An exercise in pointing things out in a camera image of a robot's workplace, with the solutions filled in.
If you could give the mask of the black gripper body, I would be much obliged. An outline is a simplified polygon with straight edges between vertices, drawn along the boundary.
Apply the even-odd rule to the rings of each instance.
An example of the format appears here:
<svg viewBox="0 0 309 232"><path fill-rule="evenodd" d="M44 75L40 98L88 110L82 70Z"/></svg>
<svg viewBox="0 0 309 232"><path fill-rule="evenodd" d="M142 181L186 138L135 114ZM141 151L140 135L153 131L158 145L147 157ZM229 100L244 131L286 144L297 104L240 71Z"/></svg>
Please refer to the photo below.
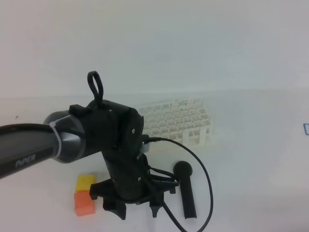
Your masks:
<svg viewBox="0 0 309 232"><path fill-rule="evenodd" d="M127 204L145 203L157 199L166 191L176 193L179 183L172 177L150 174L148 160L129 160L115 155L104 156L110 179L92 184L90 197Z"/></svg>

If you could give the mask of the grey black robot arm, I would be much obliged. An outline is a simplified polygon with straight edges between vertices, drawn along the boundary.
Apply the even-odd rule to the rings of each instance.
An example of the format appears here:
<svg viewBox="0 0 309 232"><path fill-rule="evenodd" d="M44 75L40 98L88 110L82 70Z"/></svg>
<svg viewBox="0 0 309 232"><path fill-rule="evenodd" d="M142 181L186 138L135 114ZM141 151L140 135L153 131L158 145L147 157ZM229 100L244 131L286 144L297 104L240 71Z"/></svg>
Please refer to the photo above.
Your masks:
<svg viewBox="0 0 309 232"><path fill-rule="evenodd" d="M165 192L174 194L172 173L151 174L145 155L148 135L144 118L134 108L111 101L71 105L50 114L43 124L11 124L0 129L0 175L6 177L47 159L71 163L100 152L110 178L92 184L92 200L103 199L103 209L126 218L127 204L148 203L153 217Z"/></svg>

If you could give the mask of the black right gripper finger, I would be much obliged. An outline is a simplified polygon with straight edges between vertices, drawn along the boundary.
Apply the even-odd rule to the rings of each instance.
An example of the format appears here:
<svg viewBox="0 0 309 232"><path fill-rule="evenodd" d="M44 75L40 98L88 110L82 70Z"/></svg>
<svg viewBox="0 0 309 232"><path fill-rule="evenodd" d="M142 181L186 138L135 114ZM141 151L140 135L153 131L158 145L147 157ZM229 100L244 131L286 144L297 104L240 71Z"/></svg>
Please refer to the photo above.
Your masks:
<svg viewBox="0 0 309 232"><path fill-rule="evenodd" d="M162 206L163 201L164 201L164 193L160 193L158 195L158 198L153 197L149 201L149 207L150 207L150 209L152 211L152 217L154 217L154 218L157 217L157 213L158 213L159 209L161 207L163 207Z"/></svg>

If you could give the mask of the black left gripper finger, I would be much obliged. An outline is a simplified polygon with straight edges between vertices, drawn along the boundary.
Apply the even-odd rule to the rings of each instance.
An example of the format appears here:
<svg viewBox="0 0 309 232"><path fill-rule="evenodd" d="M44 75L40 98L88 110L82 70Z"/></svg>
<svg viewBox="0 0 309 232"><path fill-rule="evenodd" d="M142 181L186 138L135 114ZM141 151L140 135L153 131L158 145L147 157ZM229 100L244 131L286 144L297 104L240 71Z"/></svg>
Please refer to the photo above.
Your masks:
<svg viewBox="0 0 309 232"><path fill-rule="evenodd" d="M121 198L103 198L103 209L105 211L114 213L117 215L121 220L126 219L126 203Z"/></svg>

